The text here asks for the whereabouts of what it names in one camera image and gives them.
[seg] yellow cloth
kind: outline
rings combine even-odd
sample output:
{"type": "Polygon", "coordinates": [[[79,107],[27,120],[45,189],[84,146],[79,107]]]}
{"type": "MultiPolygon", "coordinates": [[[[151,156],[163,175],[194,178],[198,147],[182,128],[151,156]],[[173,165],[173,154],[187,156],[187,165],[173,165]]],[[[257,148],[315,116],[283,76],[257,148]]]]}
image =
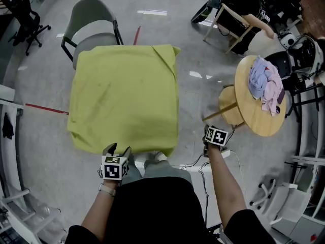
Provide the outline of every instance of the yellow cloth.
{"type": "Polygon", "coordinates": [[[171,45],[99,46],[79,54],[68,130],[77,148],[101,154],[161,150],[178,139],[178,86],[171,45]]]}

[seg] gray chair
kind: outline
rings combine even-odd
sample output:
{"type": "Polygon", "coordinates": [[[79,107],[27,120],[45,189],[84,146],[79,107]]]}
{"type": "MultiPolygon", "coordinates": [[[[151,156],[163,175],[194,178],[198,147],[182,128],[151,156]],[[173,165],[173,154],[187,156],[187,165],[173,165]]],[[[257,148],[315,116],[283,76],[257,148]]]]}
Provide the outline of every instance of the gray chair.
{"type": "Polygon", "coordinates": [[[123,45],[121,34],[117,27],[114,14],[100,0],[81,0],[72,9],[69,25],[62,40],[61,47],[68,55],[76,69],[78,55],[82,51],[90,51],[97,46],[123,45]],[[72,37],[82,27],[99,20],[109,21],[113,24],[114,33],[100,33],[92,35],[79,44],[72,41],[72,37]],[[73,56],[66,47],[66,42],[75,47],[73,56]]]}

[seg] round wooden table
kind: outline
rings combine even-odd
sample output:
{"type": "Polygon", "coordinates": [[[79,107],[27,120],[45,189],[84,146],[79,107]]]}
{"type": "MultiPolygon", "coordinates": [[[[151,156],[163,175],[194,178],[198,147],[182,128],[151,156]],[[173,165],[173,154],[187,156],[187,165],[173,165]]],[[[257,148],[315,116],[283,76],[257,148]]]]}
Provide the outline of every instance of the round wooden table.
{"type": "Polygon", "coordinates": [[[222,114],[231,125],[246,124],[260,136],[272,136],[281,127],[286,113],[286,98],[280,107],[280,113],[272,116],[270,111],[262,110],[262,102],[255,99],[248,88],[248,76],[256,56],[243,58],[236,69],[235,84],[224,88],[219,97],[220,111],[202,119],[203,121],[222,114]]]}

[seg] gray floor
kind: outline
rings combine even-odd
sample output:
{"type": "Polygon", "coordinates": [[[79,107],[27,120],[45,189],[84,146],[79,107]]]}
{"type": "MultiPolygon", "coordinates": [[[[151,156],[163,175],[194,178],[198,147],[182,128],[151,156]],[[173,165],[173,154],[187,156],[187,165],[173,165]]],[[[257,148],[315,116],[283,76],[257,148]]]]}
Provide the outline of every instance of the gray floor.
{"type": "MultiPolygon", "coordinates": [[[[43,24],[52,26],[41,35],[43,47],[33,46],[30,56],[21,62],[24,70],[17,72],[17,100],[50,108],[69,110],[70,90],[75,71],[60,47],[73,5],[79,0],[49,0],[43,24]]],[[[225,55],[227,37],[214,29],[209,43],[202,41],[207,26],[191,25],[190,19],[207,0],[102,0],[117,17],[125,44],[133,44],[141,26],[138,44],[172,44],[181,48],[177,56],[179,83],[179,144],[169,162],[179,166],[191,163],[202,153],[204,124],[202,115],[212,113],[224,84],[232,83],[237,55],[225,55]],[[144,15],[138,10],[167,11],[167,16],[144,15]]],[[[76,41],[105,31],[105,22],[93,23],[76,35],[76,41]]],[[[210,120],[220,128],[231,131],[222,118],[210,120]]],[[[66,130],[67,116],[28,108],[20,123],[20,162],[24,184],[40,201],[62,210],[66,227],[80,224],[90,208],[101,180],[97,169],[100,157],[74,148],[66,130]]],[[[234,154],[226,162],[234,177],[246,192],[249,202],[257,193],[257,185],[266,175],[279,176],[284,159],[295,150],[297,123],[294,115],[285,120],[280,131],[272,137],[260,137],[247,127],[235,131],[228,148],[235,151],[241,163],[243,181],[234,154]]],[[[191,172],[194,189],[202,208],[205,194],[201,175],[191,172]]],[[[210,172],[206,172],[209,197],[208,226],[220,222],[210,172]]],[[[263,224],[268,223],[261,216],[263,224]]]]}

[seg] wrist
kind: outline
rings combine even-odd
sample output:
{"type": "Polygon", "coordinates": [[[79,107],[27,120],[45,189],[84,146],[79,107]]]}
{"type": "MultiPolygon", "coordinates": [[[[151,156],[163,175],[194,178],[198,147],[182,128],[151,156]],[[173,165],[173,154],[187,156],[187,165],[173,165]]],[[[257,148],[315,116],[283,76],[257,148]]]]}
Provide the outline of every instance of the wrist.
{"type": "Polygon", "coordinates": [[[104,180],[103,185],[106,187],[109,187],[111,189],[116,189],[117,188],[118,181],[115,180],[104,180]]]}

